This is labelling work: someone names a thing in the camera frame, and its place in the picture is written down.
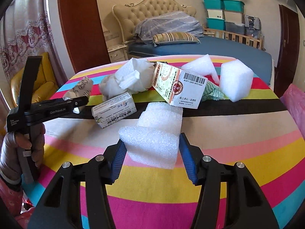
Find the striped tablecloth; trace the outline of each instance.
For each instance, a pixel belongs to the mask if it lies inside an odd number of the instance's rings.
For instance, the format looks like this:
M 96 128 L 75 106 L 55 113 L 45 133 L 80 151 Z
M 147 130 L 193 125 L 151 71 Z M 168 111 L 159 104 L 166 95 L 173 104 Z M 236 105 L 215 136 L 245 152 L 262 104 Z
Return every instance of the striped tablecloth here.
M 200 56 L 177 55 L 148 58 L 181 66 Z M 220 66 L 233 58 L 211 56 L 220 74 Z M 83 76 L 94 81 L 87 107 L 102 102 L 100 81 L 115 73 L 124 62 L 82 71 L 63 85 L 53 98 L 60 98 Z M 45 123 L 45 160 L 39 181 L 24 185 L 26 194 L 37 204 L 55 172 L 65 161 L 74 165 L 88 162 L 115 144 L 118 129 L 135 125 L 148 102 L 163 101 L 153 89 L 133 95 L 138 112 L 105 129 L 86 115 L 83 119 L 58 118 Z M 220 163 L 242 161 L 265 193 L 280 228 L 283 228 L 305 197 L 305 143 L 289 112 L 277 96 L 257 76 L 248 97 L 232 103 L 230 100 L 205 101 L 197 110 L 184 109 L 181 132 L 192 145 Z M 81 184 L 81 214 L 83 227 L 89 228 L 85 202 L 85 184 Z M 159 169 L 133 162 L 126 155 L 120 177 L 107 186 L 109 203 L 117 228 L 158 229 L 190 228 L 195 214 L 200 187 L 188 180 L 181 156 L 173 170 Z M 217 228 L 224 225 L 225 185 Z

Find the person's left hand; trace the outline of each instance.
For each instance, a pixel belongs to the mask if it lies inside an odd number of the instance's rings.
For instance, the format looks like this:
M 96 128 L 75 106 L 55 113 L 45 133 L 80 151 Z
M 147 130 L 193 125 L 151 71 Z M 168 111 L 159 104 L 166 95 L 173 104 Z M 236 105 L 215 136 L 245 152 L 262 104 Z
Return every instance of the person's left hand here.
M 0 156 L 0 171 L 15 184 L 20 181 L 22 170 L 17 156 L 17 147 L 32 149 L 32 160 L 36 167 L 40 167 L 43 161 L 45 145 L 45 126 L 41 124 L 40 135 L 33 144 L 21 133 L 11 132 L 4 137 Z

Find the door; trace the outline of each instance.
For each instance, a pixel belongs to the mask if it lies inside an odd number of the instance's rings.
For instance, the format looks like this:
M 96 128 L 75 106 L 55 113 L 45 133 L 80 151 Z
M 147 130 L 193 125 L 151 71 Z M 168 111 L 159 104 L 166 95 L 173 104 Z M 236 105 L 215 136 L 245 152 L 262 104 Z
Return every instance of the door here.
M 58 0 L 63 37 L 75 73 L 110 63 L 96 0 Z
M 300 26 L 298 13 L 280 5 L 281 46 L 275 72 L 274 92 L 281 97 L 293 82 L 299 58 Z

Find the tufted headboard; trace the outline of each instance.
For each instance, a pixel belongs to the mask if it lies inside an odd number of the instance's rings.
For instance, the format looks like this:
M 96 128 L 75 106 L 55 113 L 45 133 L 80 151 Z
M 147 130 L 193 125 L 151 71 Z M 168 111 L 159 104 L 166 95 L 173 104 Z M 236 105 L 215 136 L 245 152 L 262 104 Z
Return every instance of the tufted headboard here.
M 123 5 L 114 5 L 112 13 L 117 19 L 121 32 L 123 44 L 133 40 L 135 26 L 153 16 L 159 16 L 168 12 L 183 11 L 190 16 L 195 16 L 194 7 L 186 7 L 175 0 L 141 0 L 137 3 Z

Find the barcode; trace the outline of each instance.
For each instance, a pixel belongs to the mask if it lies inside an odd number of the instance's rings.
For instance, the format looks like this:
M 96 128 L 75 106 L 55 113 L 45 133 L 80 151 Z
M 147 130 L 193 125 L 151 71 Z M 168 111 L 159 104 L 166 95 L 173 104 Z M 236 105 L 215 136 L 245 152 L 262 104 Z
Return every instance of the barcode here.
M 190 80 L 190 81 L 193 81 L 193 82 L 196 82 L 196 83 L 201 83 L 201 84 L 204 84 L 204 82 L 205 82 L 204 78 L 198 77 L 198 76 L 195 76 L 195 75 L 192 75 L 192 74 L 189 74 L 189 73 L 184 74 L 184 79 L 187 79 L 187 80 Z

